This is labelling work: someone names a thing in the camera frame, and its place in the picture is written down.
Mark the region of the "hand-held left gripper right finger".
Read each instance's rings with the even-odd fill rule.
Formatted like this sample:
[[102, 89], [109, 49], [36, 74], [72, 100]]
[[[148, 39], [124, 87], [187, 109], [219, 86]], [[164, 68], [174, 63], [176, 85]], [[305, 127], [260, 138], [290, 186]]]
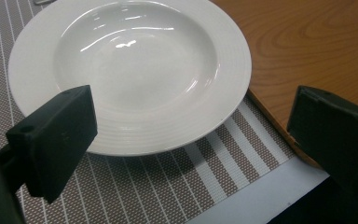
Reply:
[[358, 195], [358, 105], [300, 86], [287, 132], [342, 188]]

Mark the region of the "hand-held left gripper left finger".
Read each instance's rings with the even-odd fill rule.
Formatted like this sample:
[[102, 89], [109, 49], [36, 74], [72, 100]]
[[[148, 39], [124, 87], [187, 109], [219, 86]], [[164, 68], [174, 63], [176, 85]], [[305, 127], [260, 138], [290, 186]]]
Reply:
[[10, 192], [54, 202], [97, 135], [90, 86], [63, 91], [6, 133], [0, 164]]

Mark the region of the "white deep plate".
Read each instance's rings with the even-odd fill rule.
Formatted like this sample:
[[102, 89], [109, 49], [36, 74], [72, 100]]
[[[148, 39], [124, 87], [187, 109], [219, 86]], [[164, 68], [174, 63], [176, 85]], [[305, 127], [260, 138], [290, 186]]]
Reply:
[[56, 0], [21, 31], [7, 71], [26, 115], [89, 86], [98, 122], [90, 151], [140, 156], [220, 126], [248, 90], [252, 59], [210, 0]]

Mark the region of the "brown striped woven placemat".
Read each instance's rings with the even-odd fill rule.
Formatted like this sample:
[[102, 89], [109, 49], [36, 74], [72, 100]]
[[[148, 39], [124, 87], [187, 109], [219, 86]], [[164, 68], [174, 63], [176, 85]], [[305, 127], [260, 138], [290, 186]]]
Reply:
[[[22, 118], [9, 90], [9, 55], [40, 10], [32, 0], [0, 0], [0, 148]], [[194, 144], [144, 157], [86, 154], [54, 203], [27, 188], [17, 196], [28, 224], [185, 224], [293, 155], [245, 99], [225, 124]]]

